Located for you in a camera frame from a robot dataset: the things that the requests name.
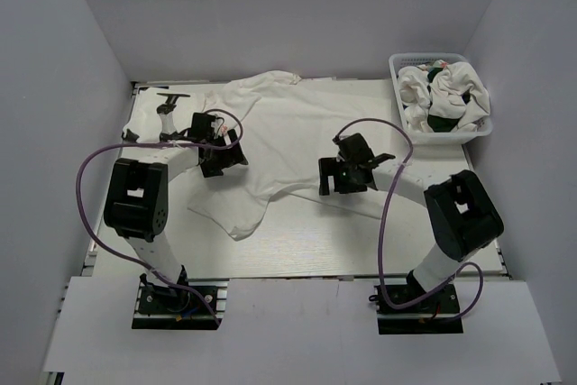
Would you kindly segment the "white t-shirt green trim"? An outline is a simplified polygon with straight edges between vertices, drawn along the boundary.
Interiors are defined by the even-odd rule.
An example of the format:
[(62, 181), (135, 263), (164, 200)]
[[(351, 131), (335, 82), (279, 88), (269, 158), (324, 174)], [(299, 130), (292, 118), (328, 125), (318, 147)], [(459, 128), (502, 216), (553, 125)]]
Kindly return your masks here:
[(389, 98), (311, 90), (296, 76), (273, 71), (230, 82), (205, 100), (207, 109), (224, 109), (241, 120), (240, 145), (248, 163), (211, 179), (190, 170), (188, 210), (213, 220), (237, 241), (256, 230), (280, 192), (380, 217), (384, 196), (379, 192), (320, 197), (318, 161), (335, 156), (333, 138), (346, 124), (374, 152), (384, 152), (393, 132), (382, 124), (392, 118)]

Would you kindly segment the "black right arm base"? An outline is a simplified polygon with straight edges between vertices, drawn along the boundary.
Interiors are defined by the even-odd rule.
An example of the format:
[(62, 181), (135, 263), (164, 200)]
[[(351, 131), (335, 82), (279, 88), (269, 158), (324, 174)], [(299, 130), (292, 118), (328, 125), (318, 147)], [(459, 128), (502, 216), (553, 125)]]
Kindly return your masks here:
[(463, 333), (461, 311), (454, 285), (450, 284), (412, 307), (396, 310), (384, 300), (379, 285), (368, 297), (376, 307), (380, 335), (458, 335)]

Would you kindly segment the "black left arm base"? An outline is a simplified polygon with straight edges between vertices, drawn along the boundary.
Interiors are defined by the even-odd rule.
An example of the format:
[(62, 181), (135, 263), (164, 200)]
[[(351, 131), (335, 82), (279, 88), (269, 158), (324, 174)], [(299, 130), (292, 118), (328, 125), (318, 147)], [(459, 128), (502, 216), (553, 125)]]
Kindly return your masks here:
[(133, 310), (132, 329), (165, 331), (215, 331), (219, 324), (209, 311), (221, 321), (224, 318), (227, 282), (187, 281), (183, 270), (179, 283), (193, 288), (189, 291), (163, 286), (140, 276), (139, 289)]

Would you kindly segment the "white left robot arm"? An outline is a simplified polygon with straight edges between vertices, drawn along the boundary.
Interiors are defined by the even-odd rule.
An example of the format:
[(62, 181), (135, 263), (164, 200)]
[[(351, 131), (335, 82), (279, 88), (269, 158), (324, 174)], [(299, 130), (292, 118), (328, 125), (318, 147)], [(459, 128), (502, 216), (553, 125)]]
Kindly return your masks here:
[(188, 170), (204, 179), (221, 177), (235, 165), (246, 166), (239, 119), (222, 109), (194, 113), (191, 126), (167, 142), (155, 143), (140, 159), (114, 163), (105, 200), (106, 226), (124, 238), (160, 289), (160, 302), (179, 312), (190, 301), (185, 269), (171, 250), (165, 226), (169, 216), (169, 183)]

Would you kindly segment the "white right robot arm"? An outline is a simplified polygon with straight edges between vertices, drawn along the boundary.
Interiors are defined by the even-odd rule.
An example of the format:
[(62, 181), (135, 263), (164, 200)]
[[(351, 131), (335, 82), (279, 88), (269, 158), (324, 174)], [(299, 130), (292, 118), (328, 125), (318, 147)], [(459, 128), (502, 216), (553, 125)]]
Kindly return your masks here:
[[(376, 154), (364, 137), (355, 133), (335, 137), (335, 157), (318, 160), (319, 194), (328, 196), (384, 191), (385, 202), (378, 235), (380, 293), (392, 310), (414, 308), (426, 312), (440, 299), (444, 289), (460, 271), (478, 265), (469, 261), (504, 232), (504, 223), (478, 176), (462, 170), (441, 183), (426, 174), (408, 171), (412, 150), (400, 159)], [(407, 301), (395, 302), (384, 279), (384, 243), (389, 209), (397, 195), (422, 206), (429, 218), (435, 243), (426, 257), (407, 275)]]

